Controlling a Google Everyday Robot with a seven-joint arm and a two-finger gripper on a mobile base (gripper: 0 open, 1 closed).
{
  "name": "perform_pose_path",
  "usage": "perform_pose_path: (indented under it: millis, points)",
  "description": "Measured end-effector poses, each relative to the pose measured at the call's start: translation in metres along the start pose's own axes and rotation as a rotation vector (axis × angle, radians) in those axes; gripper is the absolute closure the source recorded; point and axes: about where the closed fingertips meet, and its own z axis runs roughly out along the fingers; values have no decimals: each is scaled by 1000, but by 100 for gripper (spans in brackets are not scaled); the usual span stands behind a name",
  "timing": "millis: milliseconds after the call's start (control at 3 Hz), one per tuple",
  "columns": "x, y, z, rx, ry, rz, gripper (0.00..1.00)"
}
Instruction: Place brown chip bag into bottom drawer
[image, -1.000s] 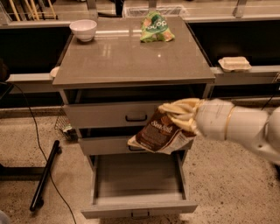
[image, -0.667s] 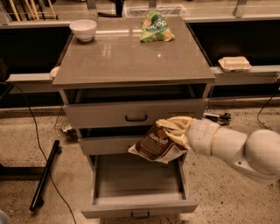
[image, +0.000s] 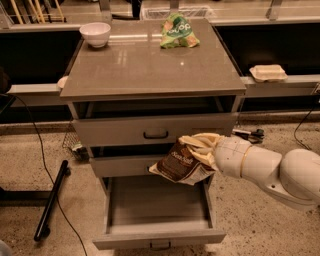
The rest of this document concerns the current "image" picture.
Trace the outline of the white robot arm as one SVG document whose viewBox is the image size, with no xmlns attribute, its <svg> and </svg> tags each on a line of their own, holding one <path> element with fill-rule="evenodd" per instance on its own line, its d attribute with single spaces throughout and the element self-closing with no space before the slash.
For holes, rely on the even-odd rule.
<svg viewBox="0 0 320 256">
<path fill-rule="evenodd" d="M 242 178 L 281 203 L 302 211 L 320 205 L 320 156 L 305 149 L 282 155 L 239 137 L 182 136 L 192 155 L 223 175 Z"/>
</svg>

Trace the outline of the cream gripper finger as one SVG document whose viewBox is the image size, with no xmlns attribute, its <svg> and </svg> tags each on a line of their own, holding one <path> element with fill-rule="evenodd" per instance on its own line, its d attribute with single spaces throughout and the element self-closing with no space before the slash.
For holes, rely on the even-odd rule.
<svg viewBox="0 0 320 256">
<path fill-rule="evenodd" d="M 218 169 L 215 161 L 214 150 L 212 148 L 196 148 L 189 146 L 188 149 L 198 161 L 207 165 L 213 170 Z"/>
<path fill-rule="evenodd" d="M 181 136 L 178 141 L 195 148 L 215 148 L 223 139 L 224 136 L 217 133 L 198 133 L 192 136 Z"/>
</svg>

